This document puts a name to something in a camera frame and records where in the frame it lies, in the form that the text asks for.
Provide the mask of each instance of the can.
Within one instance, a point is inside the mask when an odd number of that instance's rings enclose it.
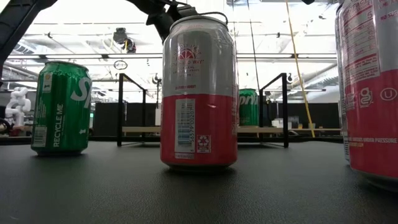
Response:
[[[239,125],[259,126],[259,95],[254,89],[239,90]]]
[[[238,76],[224,22],[176,21],[163,49],[162,162],[174,169],[222,169],[236,161]]]
[[[335,20],[335,34],[336,34],[336,52],[337,52],[337,69],[338,69],[338,84],[340,90],[340,127],[341,135],[343,137],[343,149],[344,157],[349,162],[349,145],[348,145],[348,133],[347,133],[347,114],[346,114],[346,104],[345,104],[345,89],[344,89],[344,79],[345,75],[343,73],[343,62],[341,61],[341,44],[340,44],[340,30],[339,30],[339,12],[343,6],[343,1],[336,10],[336,20]]]
[[[79,154],[87,148],[91,86],[86,67],[45,64],[37,81],[31,144],[38,155]]]
[[[346,0],[339,11],[352,169],[398,180],[398,4]]]

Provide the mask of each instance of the tabletop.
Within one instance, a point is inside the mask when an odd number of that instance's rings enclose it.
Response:
[[[0,146],[0,223],[396,223],[397,211],[336,143],[239,146],[213,175],[171,172],[159,144],[90,142],[61,158]]]

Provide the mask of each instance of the green sprite can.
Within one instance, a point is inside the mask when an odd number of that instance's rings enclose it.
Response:
[[[86,67],[45,64],[37,82],[31,144],[38,155],[79,154],[87,148],[91,85]]]
[[[259,96],[254,89],[239,90],[239,125],[259,126]]]

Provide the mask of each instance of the red and white can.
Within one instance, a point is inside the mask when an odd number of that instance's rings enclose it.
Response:
[[[398,1],[347,0],[338,16],[351,167],[398,179]]]
[[[163,63],[162,162],[183,169],[234,163],[238,77],[226,24],[206,16],[175,22]]]

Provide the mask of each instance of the barcode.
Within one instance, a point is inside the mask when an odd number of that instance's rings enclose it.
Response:
[[[195,100],[175,102],[176,152],[195,152]]]
[[[45,147],[45,140],[47,138],[47,127],[36,127],[33,135],[34,147]]]

